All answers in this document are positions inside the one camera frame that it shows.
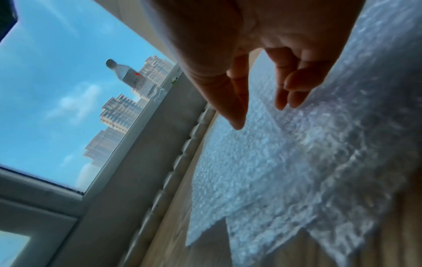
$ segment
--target hand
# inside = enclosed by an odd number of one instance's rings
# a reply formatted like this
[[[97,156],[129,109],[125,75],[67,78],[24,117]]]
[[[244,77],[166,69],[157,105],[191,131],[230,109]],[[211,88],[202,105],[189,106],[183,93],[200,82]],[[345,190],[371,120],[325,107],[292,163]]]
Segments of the hand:
[[[340,56],[363,0],[144,0],[187,77],[235,129],[248,107],[249,52],[276,68],[275,106],[296,108]]]

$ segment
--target wooden table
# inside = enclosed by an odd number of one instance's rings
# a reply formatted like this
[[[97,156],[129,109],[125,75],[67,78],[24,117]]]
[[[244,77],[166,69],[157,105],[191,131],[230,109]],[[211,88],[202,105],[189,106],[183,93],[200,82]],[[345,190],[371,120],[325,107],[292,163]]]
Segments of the wooden table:
[[[141,267],[231,267],[229,240],[223,222],[191,247],[185,247],[191,212],[191,182],[202,151],[199,147],[167,211]],[[422,267],[422,172],[409,190],[396,199],[395,209],[362,250],[352,266]],[[317,243],[302,231],[254,267],[334,267]]]

